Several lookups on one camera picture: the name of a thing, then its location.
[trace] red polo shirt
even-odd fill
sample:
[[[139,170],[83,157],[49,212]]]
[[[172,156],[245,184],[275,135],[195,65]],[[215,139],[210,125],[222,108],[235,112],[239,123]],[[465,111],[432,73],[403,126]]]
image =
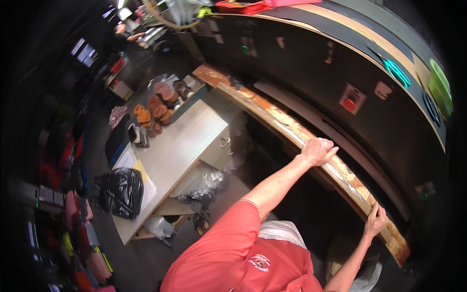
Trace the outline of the red polo shirt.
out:
[[[236,202],[171,265],[161,291],[322,292],[310,252],[258,237],[260,225],[254,203]]]

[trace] worker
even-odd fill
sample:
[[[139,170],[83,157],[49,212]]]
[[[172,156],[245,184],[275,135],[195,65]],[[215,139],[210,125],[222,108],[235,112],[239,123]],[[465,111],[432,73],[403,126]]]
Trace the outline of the worker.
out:
[[[140,36],[146,33],[130,34],[127,32],[127,25],[120,23],[114,29],[115,38],[119,40],[126,55],[133,63],[133,68],[143,71],[149,78],[154,78],[152,66],[155,66],[154,54],[152,51],[145,50],[143,44],[138,40]]]
[[[273,239],[267,232],[265,239],[265,223],[261,224],[305,172],[329,161],[338,149],[327,139],[310,139],[301,154],[234,203],[181,254],[169,268],[161,291],[348,291],[373,237],[386,225],[381,206],[375,204],[360,243],[324,289],[313,275],[310,252],[301,236],[298,242],[280,234]],[[289,234],[297,230],[291,224]]]
[[[124,24],[124,23],[117,24],[117,26],[115,26],[114,32],[115,32],[115,37],[118,40],[126,41],[126,42],[129,42],[129,43],[131,43],[131,42],[137,42],[138,43],[139,42],[138,38],[145,34],[144,32],[134,34],[134,35],[128,33],[127,32],[127,25]]]

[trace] hand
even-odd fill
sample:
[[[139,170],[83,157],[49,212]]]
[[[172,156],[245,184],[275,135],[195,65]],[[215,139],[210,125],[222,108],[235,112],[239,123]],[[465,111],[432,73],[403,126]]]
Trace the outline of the hand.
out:
[[[365,223],[365,231],[363,236],[368,236],[373,239],[386,227],[386,210],[381,207],[378,202],[373,206],[370,215],[368,216],[367,223]]]
[[[339,147],[333,146],[334,143],[332,141],[314,137],[308,140],[300,155],[310,163],[310,167],[322,166],[331,157],[336,155],[337,150],[339,150]]]

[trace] pink basket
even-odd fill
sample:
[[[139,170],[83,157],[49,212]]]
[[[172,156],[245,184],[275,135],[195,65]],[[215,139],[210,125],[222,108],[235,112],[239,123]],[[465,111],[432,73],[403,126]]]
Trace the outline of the pink basket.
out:
[[[321,2],[323,2],[323,0],[266,0],[266,4],[274,8],[298,4],[317,4]]]

